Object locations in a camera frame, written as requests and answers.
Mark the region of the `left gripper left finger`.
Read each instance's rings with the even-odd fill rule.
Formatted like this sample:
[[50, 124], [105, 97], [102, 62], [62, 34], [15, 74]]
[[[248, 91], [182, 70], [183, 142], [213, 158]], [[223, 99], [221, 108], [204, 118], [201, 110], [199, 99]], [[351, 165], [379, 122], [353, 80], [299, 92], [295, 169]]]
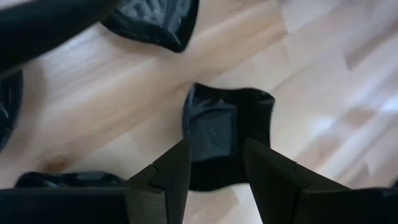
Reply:
[[189, 182], [180, 141], [120, 186], [0, 190], [0, 224], [182, 224]]

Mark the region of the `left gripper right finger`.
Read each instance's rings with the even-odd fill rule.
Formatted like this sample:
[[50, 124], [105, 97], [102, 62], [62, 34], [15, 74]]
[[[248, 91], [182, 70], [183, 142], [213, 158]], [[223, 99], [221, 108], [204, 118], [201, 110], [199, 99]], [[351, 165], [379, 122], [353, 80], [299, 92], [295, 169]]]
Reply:
[[252, 139], [244, 165], [264, 224], [398, 224], [398, 188], [350, 189]]

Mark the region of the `black square mini plate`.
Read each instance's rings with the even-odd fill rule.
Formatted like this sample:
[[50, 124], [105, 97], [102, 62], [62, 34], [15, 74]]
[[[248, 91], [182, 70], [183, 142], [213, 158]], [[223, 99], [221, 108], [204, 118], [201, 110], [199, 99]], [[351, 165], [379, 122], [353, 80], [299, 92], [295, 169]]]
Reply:
[[101, 23], [126, 39], [181, 53], [193, 34], [199, 3], [200, 0], [122, 0]]
[[275, 98], [256, 88], [221, 89], [195, 83], [183, 106], [182, 133], [191, 151], [189, 189], [210, 192], [248, 181], [246, 139], [271, 144]]

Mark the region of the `black leaf shaped mini plate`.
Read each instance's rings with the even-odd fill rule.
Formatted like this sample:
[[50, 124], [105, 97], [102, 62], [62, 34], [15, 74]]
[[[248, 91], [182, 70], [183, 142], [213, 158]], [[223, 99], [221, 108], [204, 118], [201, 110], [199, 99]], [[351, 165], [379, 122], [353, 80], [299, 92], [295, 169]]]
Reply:
[[14, 187], [46, 187], [51, 189], [64, 187], [114, 187], [120, 186], [124, 182], [125, 180], [119, 176], [103, 171], [62, 174], [27, 172], [18, 178]]
[[0, 152], [6, 147], [16, 125], [23, 90], [22, 70], [0, 80]]

